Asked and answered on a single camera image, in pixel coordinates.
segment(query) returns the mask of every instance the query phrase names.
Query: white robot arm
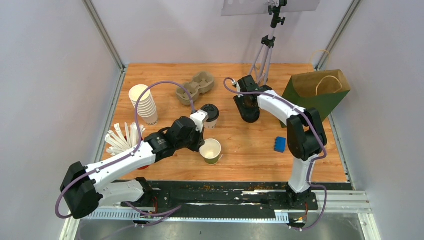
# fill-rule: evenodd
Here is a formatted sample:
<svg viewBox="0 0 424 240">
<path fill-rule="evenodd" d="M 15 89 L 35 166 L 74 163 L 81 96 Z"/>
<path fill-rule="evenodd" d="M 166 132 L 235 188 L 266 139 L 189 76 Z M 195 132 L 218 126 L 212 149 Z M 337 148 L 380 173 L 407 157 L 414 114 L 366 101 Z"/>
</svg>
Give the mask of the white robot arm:
<svg viewBox="0 0 424 240">
<path fill-rule="evenodd" d="M 245 95 L 238 94 L 233 98 L 244 121 L 248 123 L 256 122 L 260 117 L 260 109 L 262 109 L 274 115 L 287 126 L 287 144 L 294 156 L 287 191 L 292 193 L 293 202 L 304 203 L 304 198 L 310 193 L 308 169 L 312 160 L 322 152 L 322 149 L 312 131 L 310 129 L 304 130 L 304 126 L 310 126 L 307 126 L 307 121 L 300 113 L 308 117 L 320 138 L 319 140 L 325 146 L 327 137 L 320 114 L 314 108 L 306 110 L 303 107 L 282 100 L 269 86 L 258 86 L 251 75 L 233 82 L 233 85 L 241 93 L 250 93 Z"/>
<path fill-rule="evenodd" d="M 150 134 L 141 142 L 137 151 L 135 151 L 137 147 L 133 147 L 107 160 L 87 166 L 83 166 L 81 162 L 72 164 L 60 186 L 61 191 L 79 176 L 95 171 L 77 182 L 64 194 L 72 216 L 80 219 L 88 216 L 100 206 L 140 200 L 145 193 L 145 188 L 139 181 L 114 181 L 138 168 L 171 157 L 176 150 L 188 148 L 198 152 L 200 147 L 205 144 L 203 133 L 204 122 L 207 119 L 208 113 L 198 110 L 190 118 L 183 116 L 177 119 L 171 127 Z M 101 166 L 127 155 L 130 156 L 101 169 Z"/>
</svg>

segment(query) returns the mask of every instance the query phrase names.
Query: wooden table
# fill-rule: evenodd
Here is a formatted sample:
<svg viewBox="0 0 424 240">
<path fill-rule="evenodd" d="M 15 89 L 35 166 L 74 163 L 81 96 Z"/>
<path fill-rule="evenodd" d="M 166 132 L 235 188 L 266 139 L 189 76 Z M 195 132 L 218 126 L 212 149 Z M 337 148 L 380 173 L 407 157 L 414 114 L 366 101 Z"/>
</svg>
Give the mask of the wooden table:
<svg viewBox="0 0 424 240">
<path fill-rule="evenodd" d="M 191 81 L 200 71 L 208 71 L 215 77 L 215 87 L 201 95 L 195 102 L 196 109 L 205 104 L 219 108 L 220 116 L 215 129 L 206 129 L 204 138 L 214 138 L 222 145 L 222 158 L 216 165 L 208 165 L 197 152 L 181 149 L 174 156 L 163 159 L 144 170 L 135 170 L 123 179 L 145 177 L 147 180 L 168 181 L 235 181 L 235 182 L 287 182 L 290 178 L 293 156 L 286 147 L 284 153 L 274 151 L 276 137 L 286 137 L 287 131 L 281 128 L 277 118 L 261 111 L 255 123 L 246 123 L 240 117 L 233 93 L 224 88 L 223 80 L 244 77 L 249 64 L 204 63 L 204 64 L 130 64 L 119 96 L 113 124 L 119 123 L 125 134 L 124 122 L 134 122 L 134 107 L 128 97 L 131 87 L 138 84 L 147 86 L 164 80 L 177 83 Z M 311 72 L 310 64 L 272 64 L 268 85 L 281 95 L 291 75 Z M 151 92 L 156 103 L 159 122 L 146 126 L 144 136 L 170 127 L 181 116 L 189 116 L 189 106 L 182 105 L 176 98 L 176 86 L 161 84 Z M 335 144 L 330 123 L 324 122 L 328 138 L 328 157 L 316 163 L 312 180 L 314 182 L 346 182 L 346 175 Z M 110 157 L 103 154 L 103 159 Z"/>
</svg>

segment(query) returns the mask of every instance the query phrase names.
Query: blue block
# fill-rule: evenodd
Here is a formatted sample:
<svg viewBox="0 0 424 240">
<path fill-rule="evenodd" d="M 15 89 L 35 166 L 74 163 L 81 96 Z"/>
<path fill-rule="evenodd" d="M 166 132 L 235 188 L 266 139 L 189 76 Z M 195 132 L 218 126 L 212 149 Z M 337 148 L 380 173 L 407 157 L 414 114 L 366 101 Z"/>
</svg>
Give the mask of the blue block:
<svg viewBox="0 0 424 240">
<path fill-rule="evenodd" d="M 274 151 L 284 153 L 284 150 L 286 150 L 286 139 L 284 137 L 278 136 L 275 139 Z"/>
</svg>

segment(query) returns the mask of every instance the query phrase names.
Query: stack of paper cups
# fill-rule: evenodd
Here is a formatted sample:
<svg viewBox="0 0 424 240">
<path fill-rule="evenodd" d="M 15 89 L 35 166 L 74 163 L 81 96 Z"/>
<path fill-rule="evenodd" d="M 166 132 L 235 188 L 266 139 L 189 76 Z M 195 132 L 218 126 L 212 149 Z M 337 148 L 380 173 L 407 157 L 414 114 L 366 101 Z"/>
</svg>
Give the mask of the stack of paper cups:
<svg viewBox="0 0 424 240">
<path fill-rule="evenodd" d="M 140 84 L 133 86 L 129 90 L 129 99 L 131 100 L 134 108 L 136 107 L 136 103 L 140 95 L 147 88 L 148 87 L 146 85 Z M 148 90 L 140 99 L 140 102 L 138 103 L 137 113 L 140 117 L 143 118 L 147 125 L 155 125 L 158 123 L 158 110 L 156 109 L 156 104 L 153 101 L 153 96 L 150 90 Z"/>
</svg>

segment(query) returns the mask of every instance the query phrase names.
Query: white panel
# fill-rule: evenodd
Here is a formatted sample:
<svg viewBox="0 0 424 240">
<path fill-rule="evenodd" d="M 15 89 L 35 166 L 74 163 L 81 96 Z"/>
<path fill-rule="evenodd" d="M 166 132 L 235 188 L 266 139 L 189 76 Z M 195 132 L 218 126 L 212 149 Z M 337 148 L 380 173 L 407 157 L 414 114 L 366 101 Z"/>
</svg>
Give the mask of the white panel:
<svg viewBox="0 0 424 240">
<path fill-rule="evenodd" d="M 362 1 L 329 64 L 352 88 L 335 124 L 384 240 L 423 238 L 423 9 L 423 1 Z"/>
<path fill-rule="evenodd" d="M 119 71 L 82 1 L 0 1 L 0 46 L 0 239 L 56 240 L 59 186 L 93 161 Z"/>
<path fill-rule="evenodd" d="M 281 14 L 287 19 L 275 31 L 272 62 L 307 63 L 327 46 L 351 2 L 321 0 L 316 11 Z M 223 0 L 94 0 L 94 5 L 126 64 L 250 63 L 272 19 L 221 16 Z"/>
</svg>

